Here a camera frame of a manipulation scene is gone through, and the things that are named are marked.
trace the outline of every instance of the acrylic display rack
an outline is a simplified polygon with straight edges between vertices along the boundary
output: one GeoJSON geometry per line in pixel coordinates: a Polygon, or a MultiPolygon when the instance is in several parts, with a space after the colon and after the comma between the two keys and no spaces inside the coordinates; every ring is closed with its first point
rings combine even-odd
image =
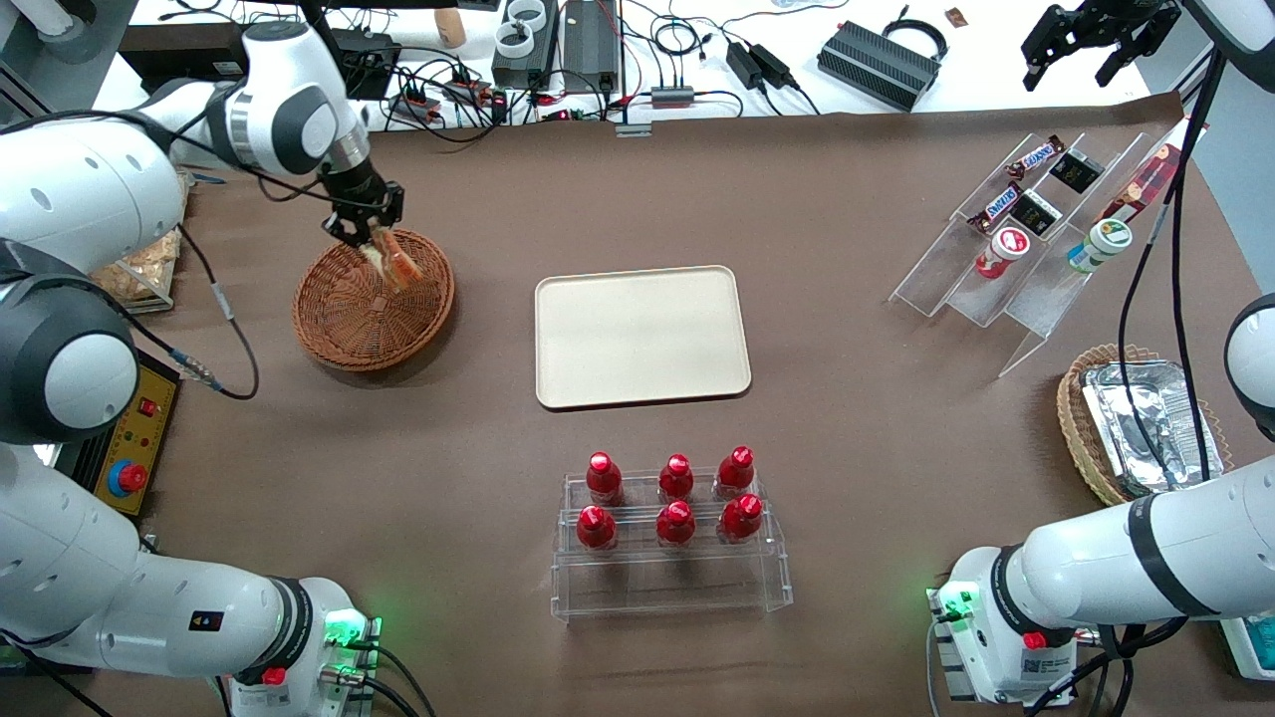
{"type": "Polygon", "coordinates": [[[553,597],[556,617],[640,615],[719,609],[756,609],[766,612],[792,605],[788,554],[774,506],[760,480],[750,491],[765,510],[761,529],[740,545],[717,537],[717,522],[725,506],[713,496],[715,467],[694,468],[695,489],[687,503],[695,513],[695,537],[681,547],[663,547],[655,537],[659,472],[623,477],[625,504],[608,508],[616,519],[615,550],[588,550],[575,536],[580,510],[590,504],[584,475],[566,476],[553,546],[553,597]]]}
{"type": "Polygon", "coordinates": [[[1160,145],[1160,142],[1145,133],[1139,134],[1123,149],[1103,148],[1085,134],[1067,143],[1068,148],[1102,163],[1105,171],[1082,194],[1049,174],[1049,168],[1057,162],[1056,157],[1019,180],[1019,186],[1039,194],[1062,217],[1043,236],[1037,236],[1006,212],[992,226],[992,233],[1006,226],[1017,227],[1031,239],[1031,249],[1026,256],[1010,264],[1000,278],[983,278],[974,270],[974,259],[988,245],[988,236],[966,221],[1005,191],[1010,182],[1005,166],[1044,142],[1043,137],[1029,134],[1006,154],[983,184],[952,212],[947,228],[890,295],[891,301],[901,299],[926,316],[933,316],[943,306],[951,306],[979,328],[989,327],[1002,315],[1021,325],[1026,336],[998,376],[1010,373],[1049,341],[1053,329],[1062,322],[1091,276],[1072,269],[1067,263],[1067,251],[1084,240],[1111,199],[1128,184],[1151,151],[1160,145]]]}

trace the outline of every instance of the brown wicker basket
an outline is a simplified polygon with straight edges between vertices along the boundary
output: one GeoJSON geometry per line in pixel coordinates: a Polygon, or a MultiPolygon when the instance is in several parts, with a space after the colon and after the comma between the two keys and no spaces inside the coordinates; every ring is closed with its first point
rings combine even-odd
{"type": "MultiPolygon", "coordinates": [[[[1125,348],[1125,357],[1128,361],[1146,361],[1159,358],[1159,355],[1154,351],[1128,344],[1125,348]]],[[[1094,427],[1094,422],[1089,416],[1089,406],[1085,403],[1085,397],[1080,392],[1080,374],[1091,366],[1118,360],[1119,351],[1114,343],[1095,346],[1076,357],[1071,367],[1067,369],[1067,373],[1063,374],[1062,380],[1058,381],[1058,424],[1062,426],[1062,435],[1067,440],[1067,450],[1071,453],[1071,459],[1076,463],[1080,476],[1085,478],[1085,484],[1107,505],[1127,503],[1132,496],[1126,495],[1119,489],[1116,476],[1112,475],[1111,468],[1107,466],[1107,452],[1103,449],[1102,438],[1098,435],[1098,429],[1094,427]]],[[[1218,424],[1218,417],[1204,401],[1200,402],[1200,411],[1204,412],[1205,420],[1209,422],[1210,430],[1213,430],[1213,438],[1218,444],[1218,453],[1221,455],[1223,466],[1228,472],[1233,471],[1235,466],[1232,463],[1230,447],[1227,445],[1227,439],[1221,435],[1221,426],[1218,424]]]]}
{"type": "Polygon", "coordinates": [[[311,356],[344,371],[375,371],[407,360],[451,313],[451,264],[428,239],[394,230],[425,279],[394,293],[367,259],[334,244],[306,270],[292,300],[292,324],[311,356]]]}

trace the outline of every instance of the brown table surface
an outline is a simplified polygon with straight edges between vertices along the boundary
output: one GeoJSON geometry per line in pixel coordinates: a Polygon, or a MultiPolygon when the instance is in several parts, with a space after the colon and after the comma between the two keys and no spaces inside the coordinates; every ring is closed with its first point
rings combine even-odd
{"type": "MultiPolygon", "coordinates": [[[[403,225],[448,253],[459,304],[441,346],[372,378],[320,367],[292,334],[293,290],[326,246],[328,209],[270,204],[251,181],[200,188],[190,230],[252,339],[261,393],[245,404],[186,387],[150,522],[172,555],[338,580],[385,617],[385,644],[442,717],[928,714],[923,588],[970,547],[1099,508],[1063,445],[1054,388],[1077,353],[1114,341],[1136,256],[1098,272],[1054,338],[1000,380],[1021,338],[1014,325],[980,330],[950,311],[927,320],[886,297],[1025,133],[1091,130],[1123,145],[1178,116],[1174,98],[1156,97],[669,122],[625,140],[564,122],[454,153],[425,134],[379,135],[379,168],[407,189],[403,225]],[[537,403],[537,282],[718,263],[738,278],[748,393],[565,413],[537,403]],[[674,450],[711,463],[741,443],[757,452],[787,533],[794,605],[570,626],[550,615],[565,472],[597,449],[639,469],[674,450]]],[[[1133,228],[1145,237],[1149,226],[1144,216],[1133,228]]],[[[1183,233],[1200,394],[1244,464],[1270,448],[1220,357],[1257,291],[1197,172],[1183,233]]],[[[1130,337],[1172,356],[1167,244],[1130,337]]],[[[177,310],[148,323],[245,385],[204,285],[187,256],[177,310]]],[[[1209,625],[1145,652],[1128,714],[1269,716],[1275,688],[1232,676],[1223,656],[1209,625]]],[[[1019,713],[949,703],[937,679],[945,714],[1019,713]]],[[[221,714],[198,680],[75,683],[120,717],[221,714]]],[[[0,713],[85,712],[32,679],[0,680],[0,713]]]]}

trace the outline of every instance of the foil tray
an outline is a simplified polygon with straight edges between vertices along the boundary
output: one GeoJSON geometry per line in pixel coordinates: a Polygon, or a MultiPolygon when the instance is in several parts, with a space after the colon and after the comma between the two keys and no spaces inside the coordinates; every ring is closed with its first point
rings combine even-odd
{"type": "MultiPolygon", "coordinates": [[[[1094,366],[1080,375],[1081,393],[1117,484],[1133,498],[1198,485],[1201,459],[1182,366],[1159,360],[1130,361],[1127,366],[1133,404],[1150,447],[1130,408],[1119,362],[1094,366]]],[[[1219,476],[1223,463],[1218,444],[1204,413],[1196,411],[1196,416],[1204,426],[1210,475],[1219,476]]]]}

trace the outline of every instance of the red button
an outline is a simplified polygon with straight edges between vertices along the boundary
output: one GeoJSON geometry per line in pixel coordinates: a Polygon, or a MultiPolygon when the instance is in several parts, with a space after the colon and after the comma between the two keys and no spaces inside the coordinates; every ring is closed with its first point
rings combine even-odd
{"type": "Polygon", "coordinates": [[[125,492],[138,492],[147,485],[147,469],[144,466],[131,463],[120,469],[120,490],[125,492]]]}

